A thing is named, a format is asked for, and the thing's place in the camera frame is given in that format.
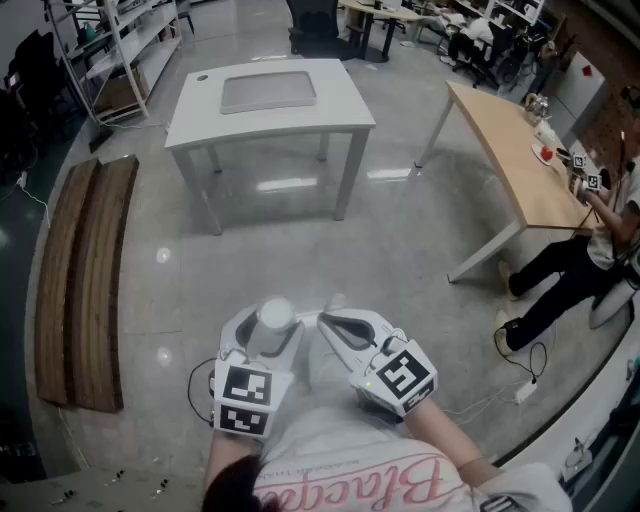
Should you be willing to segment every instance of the wooden table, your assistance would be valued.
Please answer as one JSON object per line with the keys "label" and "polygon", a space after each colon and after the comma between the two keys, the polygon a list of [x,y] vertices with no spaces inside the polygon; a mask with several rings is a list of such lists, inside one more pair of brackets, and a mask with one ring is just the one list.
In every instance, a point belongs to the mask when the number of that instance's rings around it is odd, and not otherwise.
{"label": "wooden table", "polygon": [[[224,83],[242,76],[304,72],[309,75],[316,103],[223,114]],[[239,64],[187,75],[173,114],[165,149],[173,157],[189,187],[193,202],[214,235],[222,227],[211,198],[191,160],[190,151],[204,147],[213,171],[221,170],[215,145],[263,137],[320,134],[319,160],[327,159],[330,133],[351,135],[335,220],[344,215],[355,183],[369,131],[376,125],[362,96],[338,59],[286,59]]]}
{"label": "wooden table", "polygon": [[[373,4],[374,0],[362,0],[365,3]],[[364,28],[362,33],[362,41],[360,42],[360,57],[362,60],[369,62],[387,62],[389,60],[389,48],[391,47],[391,40],[393,39],[393,31],[396,28],[398,21],[406,21],[407,23],[416,23],[424,18],[416,14],[406,7],[398,7],[393,11],[385,11],[381,9],[374,9],[358,3],[358,0],[338,0],[338,3],[347,9],[357,11],[364,15]],[[373,25],[373,18],[385,18],[389,21],[387,27],[387,37],[384,40],[384,47],[382,51],[377,48],[369,48],[369,35],[371,34],[371,25]]]}
{"label": "wooden table", "polygon": [[447,82],[447,86],[449,101],[415,166],[421,168],[427,161],[455,103],[493,163],[516,211],[513,222],[447,275],[449,282],[493,256],[526,228],[589,230],[597,225],[594,215],[585,220],[589,208],[569,192],[562,162],[554,155],[551,165],[546,166],[533,154],[531,144],[540,142],[525,121],[522,107],[454,82]]}

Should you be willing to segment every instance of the glossy floor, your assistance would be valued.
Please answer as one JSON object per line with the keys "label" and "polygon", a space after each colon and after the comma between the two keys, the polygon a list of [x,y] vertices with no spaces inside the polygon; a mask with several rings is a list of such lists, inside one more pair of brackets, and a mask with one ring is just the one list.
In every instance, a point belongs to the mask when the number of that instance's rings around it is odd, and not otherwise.
{"label": "glossy floor", "polygon": [[[195,38],[171,60],[149,102],[151,122],[170,121],[187,73],[289,55],[283,0],[217,0],[194,8]],[[384,32],[376,25],[372,44]],[[220,329],[242,307],[271,294],[299,312],[322,308],[337,292],[372,308],[424,347],[439,370],[435,398],[488,457],[524,441],[586,382],[623,332],[626,313],[605,327],[587,327],[588,303],[564,315],[540,340],[549,363],[525,404],[513,383],[527,375],[505,362],[492,334],[499,308],[520,314],[556,277],[519,303],[507,304],[492,259],[459,284],[446,273],[513,218],[506,193],[471,129],[453,109],[421,175],[409,177],[428,130],[445,104],[445,80],[468,83],[433,47],[391,45],[391,60],[345,63],[369,106],[372,131],[343,222],[331,213],[346,156],[346,137],[333,136],[329,159],[315,159],[319,137],[226,144],[215,190],[225,232],[202,230],[182,178],[163,149],[162,127],[119,130],[99,152],[103,160],[135,153],[140,171],[127,224],[119,297],[120,366],[125,409],[118,415],[65,411],[90,465],[203,471],[209,427],[186,399],[189,373],[216,354]],[[86,137],[68,158],[86,157]],[[196,163],[205,169],[204,154]],[[265,182],[291,184],[268,193]],[[208,183],[213,187],[212,179]],[[526,232],[502,256],[522,266],[553,237]],[[539,354],[534,365],[540,364]],[[520,356],[525,360],[528,353]],[[211,406],[209,367],[193,379],[194,403]],[[485,397],[502,390],[500,399]]]}

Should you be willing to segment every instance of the white table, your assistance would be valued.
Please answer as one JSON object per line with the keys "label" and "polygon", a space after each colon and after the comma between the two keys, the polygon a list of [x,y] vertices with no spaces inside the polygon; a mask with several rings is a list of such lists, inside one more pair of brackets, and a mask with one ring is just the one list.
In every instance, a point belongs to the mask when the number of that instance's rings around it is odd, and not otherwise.
{"label": "white table", "polygon": [[[306,71],[316,92],[313,106],[222,114],[220,104],[227,78],[261,73]],[[292,59],[255,62],[209,69],[187,76],[165,143],[193,194],[199,214],[215,235],[222,233],[211,198],[204,191],[189,151],[206,147],[212,170],[220,171],[214,144],[261,137],[319,133],[318,158],[326,159],[330,133],[350,133],[351,144],[333,213],[344,218],[369,131],[376,125],[369,109],[339,60]]]}

